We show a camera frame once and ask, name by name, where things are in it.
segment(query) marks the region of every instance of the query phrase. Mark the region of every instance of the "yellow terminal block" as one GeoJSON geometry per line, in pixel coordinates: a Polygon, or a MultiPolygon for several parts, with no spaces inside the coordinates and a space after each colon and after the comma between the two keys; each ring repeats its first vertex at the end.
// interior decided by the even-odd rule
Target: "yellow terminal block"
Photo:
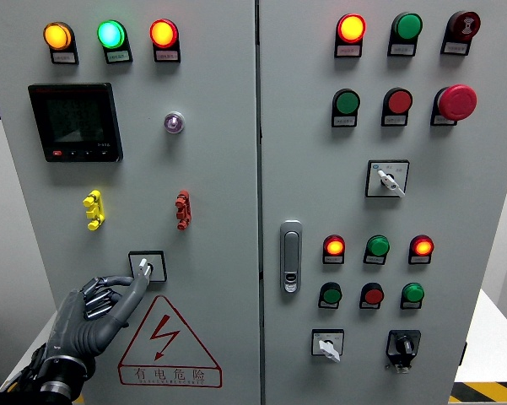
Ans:
{"type": "Polygon", "coordinates": [[[86,209],[86,218],[92,219],[88,224],[89,230],[97,230],[105,221],[103,211],[103,199],[99,190],[93,190],[84,200],[83,205],[86,209]]]}

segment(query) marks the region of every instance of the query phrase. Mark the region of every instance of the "yellow indicator light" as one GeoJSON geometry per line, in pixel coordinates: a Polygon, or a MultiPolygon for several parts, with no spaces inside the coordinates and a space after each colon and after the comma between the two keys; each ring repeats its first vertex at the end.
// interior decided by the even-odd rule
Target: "yellow indicator light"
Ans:
{"type": "Polygon", "coordinates": [[[347,14],[339,21],[337,30],[339,37],[345,42],[360,41],[365,34],[365,20],[361,15],[347,14]]]}
{"type": "Polygon", "coordinates": [[[50,23],[43,30],[43,39],[51,49],[62,51],[71,45],[72,34],[64,23],[50,23]]]}
{"type": "Polygon", "coordinates": [[[341,255],[343,252],[343,243],[340,242],[339,240],[333,240],[330,243],[328,243],[326,251],[334,256],[341,255]]]}
{"type": "Polygon", "coordinates": [[[414,247],[414,251],[420,256],[427,256],[433,250],[433,245],[428,240],[421,240],[414,247]]]}
{"type": "Polygon", "coordinates": [[[159,19],[150,27],[150,39],[159,48],[168,48],[178,39],[178,30],[172,21],[159,19]]]}

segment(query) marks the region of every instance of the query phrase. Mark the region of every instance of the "yellow black hazard tape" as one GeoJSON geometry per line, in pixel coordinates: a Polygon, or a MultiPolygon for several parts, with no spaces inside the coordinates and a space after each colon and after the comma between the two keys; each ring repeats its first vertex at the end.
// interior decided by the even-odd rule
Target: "yellow black hazard tape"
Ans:
{"type": "Polygon", "coordinates": [[[457,382],[449,402],[507,402],[507,382],[457,382]]]}

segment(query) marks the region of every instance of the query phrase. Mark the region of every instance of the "white switch handle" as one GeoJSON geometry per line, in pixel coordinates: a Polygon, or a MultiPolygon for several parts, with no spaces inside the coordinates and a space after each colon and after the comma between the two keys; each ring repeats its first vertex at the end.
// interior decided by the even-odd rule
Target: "white switch handle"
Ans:
{"type": "Polygon", "coordinates": [[[387,175],[382,170],[377,170],[377,174],[380,176],[380,181],[382,181],[382,184],[384,184],[388,190],[395,192],[397,196],[401,198],[405,197],[405,192],[403,192],[403,190],[399,187],[399,184],[397,184],[396,181],[391,178],[391,176],[387,175]]]}
{"type": "Polygon", "coordinates": [[[329,342],[319,341],[319,349],[322,353],[331,361],[335,361],[339,363],[341,360],[339,359],[339,353],[334,349],[334,345],[329,342]]]}

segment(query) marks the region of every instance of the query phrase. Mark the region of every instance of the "green push button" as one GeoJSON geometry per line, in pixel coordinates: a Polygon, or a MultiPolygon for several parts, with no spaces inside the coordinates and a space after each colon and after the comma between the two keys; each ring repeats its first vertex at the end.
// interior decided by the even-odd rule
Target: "green push button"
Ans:
{"type": "Polygon", "coordinates": [[[400,15],[396,17],[395,31],[404,40],[412,40],[422,31],[422,19],[413,13],[400,15]]]}
{"type": "Polygon", "coordinates": [[[420,302],[425,293],[419,283],[410,283],[403,289],[403,298],[409,302],[420,302]]]}
{"type": "Polygon", "coordinates": [[[390,243],[385,236],[377,235],[368,240],[367,248],[373,256],[381,257],[390,250],[390,243]]]}
{"type": "Polygon", "coordinates": [[[342,114],[352,114],[358,109],[359,105],[360,99],[354,92],[347,91],[337,97],[336,107],[342,114]]]}
{"type": "Polygon", "coordinates": [[[337,304],[341,298],[341,291],[337,289],[329,289],[322,295],[322,299],[328,304],[337,304]]]}

